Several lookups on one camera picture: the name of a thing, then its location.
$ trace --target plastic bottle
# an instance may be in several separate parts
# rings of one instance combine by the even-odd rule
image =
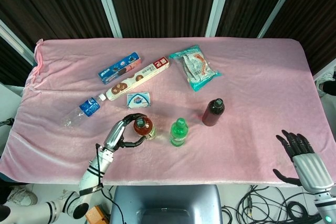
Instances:
[[[214,126],[221,114],[224,112],[224,102],[221,98],[217,98],[216,100],[212,100],[208,107],[206,108],[202,121],[206,126]]]
[[[100,94],[97,97],[91,97],[86,102],[79,105],[75,110],[71,111],[63,120],[65,127],[75,127],[81,124],[86,118],[92,116],[97,110],[99,110],[106,96]]]
[[[136,119],[133,127],[135,132],[140,136],[146,136],[148,140],[151,140],[156,136],[156,128],[147,116]]]
[[[185,143],[188,130],[189,128],[184,118],[177,119],[170,130],[170,142],[177,147],[183,145]]]

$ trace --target sneaker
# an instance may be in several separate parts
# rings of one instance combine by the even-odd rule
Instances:
[[[320,89],[320,85],[326,81],[334,81],[335,79],[333,78],[333,76],[334,76],[334,67],[330,68],[328,72],[326,72],[318,80],[316,80],[316,88],[320,97],[326,94],[323,90]]]
[[[20,186],[13,186],[7,201],[11,201],[18,206],[31,206],[37,203],[37,197],[35,194],[27,191]]]

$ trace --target snack package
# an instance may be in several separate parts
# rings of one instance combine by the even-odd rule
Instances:
[[[187,80],[194,91],[200,90],[214,77],[222,75],[209,67],[198,45],[171,54],[169,58],[182,64]]]
[[[126,94],[128,91],[134,89],[135,87],[143,84],[145,81],[153,78],[163,70],[169,67],[169,61],[167,58],[162,57],[155,62],[149,64],[147,67],[136,72],[132,77],[123,80],[122,82],[116,84],[114,87],[110,88],[106,92],[106,97],[110,101],[121,97]]]
[[[98,76],[104,84],[108,84],[124,73],[132,70],[141,63],[141,59],[136,52],[126,56],[117,63],[109,66],[107,69],[102,70]]]

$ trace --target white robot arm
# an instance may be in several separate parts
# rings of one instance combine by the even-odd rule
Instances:
[[[101,179],[113,161],[113,153],[120,147],[136,147],[145,140],[143,136],[135,143],[123,141],[125,127],[142,116],[145,115],[126,116],[114,125],[104,146],[96,144],[97,155],[79,183],[79,194],[68,191],[56,200],[28,207],[0,206],[0,224],[49,224],[55,222],[62,212],[74,219],[82,218],[89,209],[92,194],[103,188]]]
[[[308,140],[301,134],[282,131],[287,140],[277,135],[277,139],[284,146],[294,168],[299,176],[287,178],[278,170],[273,169],[275,175],[286,183],[303,186],[304,189],[315,195],[315,206],[326,224],[336,224],[336,198],[330,194],[334,185],[323,160],[316,154]]]

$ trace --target pink fabric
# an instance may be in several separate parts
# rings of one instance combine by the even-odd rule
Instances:
[[[223,76],[194,92],[176,62],[131,92],[148,91],[152,106],[128,110],[126,96],[111,102],[78,129],[61,119],[87,98],[115,85],[97,73],[136,51],[143,63],[199,44],[211,67]],[[0,172],[20,182],[77,184],[116,121],[147,114],[155,140],[119,149],[103,182],[114,185],[253,183],[275,184],[272,172],[295,170],[275,138],[281,129],[302,133],[336,180],[336,145],[302,47],[291,39],[164,38],[48,40],[36,50],[30,73],[0,161]],[[210,100],[222,98],[225,112],[214,127],[202,124]],[[186,144],[169,143],[172,123],[187,120]],[[132,126],[125,140],[138,139]]]

